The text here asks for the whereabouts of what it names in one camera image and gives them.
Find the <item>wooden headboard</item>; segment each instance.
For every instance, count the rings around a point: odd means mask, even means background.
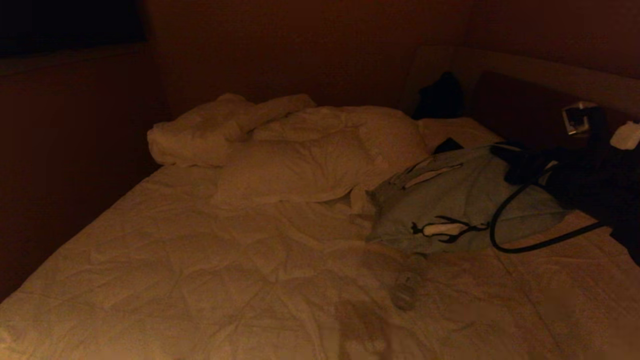
[[[475,87],[471,116],[503,138],[532,149],[558,145],[576,149],[586,144],[586,138],[566,134],[561,109],[580,100],[598,102],[487,71]],[[605,110],[612,131],[627,121],[637,120],[614,109]]]

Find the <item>wrinkled sheet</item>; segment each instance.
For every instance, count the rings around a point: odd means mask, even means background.
[[[640,354],[640,269],[606,229],[522,255],[434,254],[402,312],[387,295],[401,256],[366,245],[348,203],[223,213],[217,176],[164,167],[62,246],[0,305],[0,359]]]

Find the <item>mattress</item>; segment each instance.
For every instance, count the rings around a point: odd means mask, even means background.
[[[218,171],[164,167],[0,305],[1,359],[625,359],[640,269],[600,229],[521,255],[401,256],[345,199],[212,208]],[[542,240],[592,220],[573,213]]]

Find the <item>brown wall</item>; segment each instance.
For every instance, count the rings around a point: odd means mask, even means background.
[[[154,168],[148,52],[0,76],[0,299]]]
[[[397,106],[421,44],[461,42],[472,0],[146,0],[174,115],[235,92]]]
[[[640,1],[476,0],[464,43],[640,78]]]

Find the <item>black cable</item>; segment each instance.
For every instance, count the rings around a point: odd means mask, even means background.
[[[495,239],[495,227],[496,227],[496,225],[498,223],[498,219],[500,218],[500,215],[502,214],[502,212],[507,208],[507,206],[511,203],[511,201],[513,201],[513,199],[515,199],[518,195],[520,195],[528,187],[530,187],[531,185],[536,183],[539,178],[541,178],[545,174],[548,174],[553,169],[555,169],[558,165],[559,164],[556,164],[556,165],[553,165],[551,167],[548,167],[546,170],[544,170],[540,174],[540,176],[534,177],[533,179],[531,179],[527,183],[523,184],[521,187],[519,187],[518,190],[516,190],[514,193],[512,193],[498,207],[498,210],[496,210],[495,213],[493,214],[493,218],[491,219],[491,222],[490,222],[490,225],[489,225],[489,238],[491,239],[491,244],[493,245],[493,247],[495,247],[497,250],[499,250],[501,252],[505,252],[507,254],[520,254],[520,253],[523,253],[523,252],[534,251],[534,250],[542,249],[543,247],[548,247],[548,246],[551,246],[551,245],[555,245],[557,243],[561,243],[562,241],[569,240],[569,239],[574,238],[576,236],[580,236],[580,235],[582,235],[584,233],[588,233],[588,232],[590,232],[592,230],[595,230],[595,229],[598,229],[600,227],[605,226],[605,224],[603,224],[602,222],[598,221],[598,222],[595,222],[594,224],[587,225],[585,227],[581,227],[580,229],[571,231],[570,233],[566,233],[564,235],[556,236],[555,238],[552,238],[552,239],[549,239],[549,240],[545,240],[545,241],[539,242],[539,243],[534,244],[534,245],[528,245],[528,246],[517,247],[517,248],[512,248],[512,249],[506,248],[506,247],[502,247],[502,246],[500,246],[498,244],[498,242]]]

